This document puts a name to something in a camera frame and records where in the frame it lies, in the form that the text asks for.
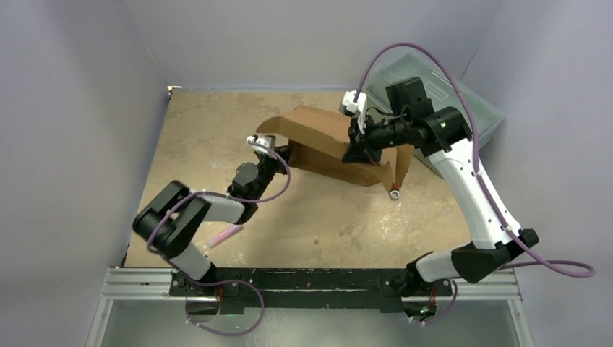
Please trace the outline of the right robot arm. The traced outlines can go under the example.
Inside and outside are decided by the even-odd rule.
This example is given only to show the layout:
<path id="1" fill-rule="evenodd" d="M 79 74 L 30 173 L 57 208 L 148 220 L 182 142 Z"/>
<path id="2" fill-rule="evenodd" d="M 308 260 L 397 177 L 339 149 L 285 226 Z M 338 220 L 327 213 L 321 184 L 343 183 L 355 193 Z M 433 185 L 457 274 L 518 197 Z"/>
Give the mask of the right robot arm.
<path id="1" fill-rule="evenodd" d="M 386 93 L 392 117 L 379 122 L 367 115 L 365 94 L 344 93 L 339 110 L 351 121 L 343 163 L 374 165 L 384 149 L 414 146 L 451 188 L 471 235 L 467 245 L 408 263 L 405 285 L 411 292 L 423 294 L 435 281 L 448 278 L 478 283 L 538 244 L 537 233 L 511 216 L 474 158 L 476 138 L 457 108 L 435 110 L 418 77 L 389 85 Z"/>

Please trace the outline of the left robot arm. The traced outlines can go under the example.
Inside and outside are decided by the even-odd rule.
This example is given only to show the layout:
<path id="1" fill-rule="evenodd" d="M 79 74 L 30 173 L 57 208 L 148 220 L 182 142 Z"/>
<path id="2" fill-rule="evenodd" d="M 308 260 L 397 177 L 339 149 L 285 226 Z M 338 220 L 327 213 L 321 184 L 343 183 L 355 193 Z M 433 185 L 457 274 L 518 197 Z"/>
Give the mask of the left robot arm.
<path id="1" fill-rule="evenodd" d="M 147 250 L 188 277 L 188 287 L 199 296 L 211 293 L 217 283 L 216 266 L 192 241 L 201 223 L 242 226 L 261 203 L 280 196 L 264 196 L 276 175 L 291 178 L 291 145 L 263 145 L 256 138 L 247 143 L 258 161 L 242 163 L 226 192 L 191 190 L 173 180 L 132 221 L 133 232 L 145 241 Z"/>

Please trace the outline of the brown cardboard box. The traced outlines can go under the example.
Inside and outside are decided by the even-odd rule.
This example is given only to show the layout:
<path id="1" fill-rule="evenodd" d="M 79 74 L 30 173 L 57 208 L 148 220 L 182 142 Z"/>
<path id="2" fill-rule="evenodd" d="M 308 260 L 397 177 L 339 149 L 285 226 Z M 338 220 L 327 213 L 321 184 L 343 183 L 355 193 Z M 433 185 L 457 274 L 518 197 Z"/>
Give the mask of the brown cardboard box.
<path id="1" fill-rule="evenodd" d="M 413 159 L 413 147 L 402 145 L 382 151 L 377 165 L 342 163 L 348 149 L 350 118 L 338 112 L 306 105 L 264 120 L 258 134 L 285 137 L 291 146 L 289 166 L 349 184 L 386 191 L 400 189 Z"/>

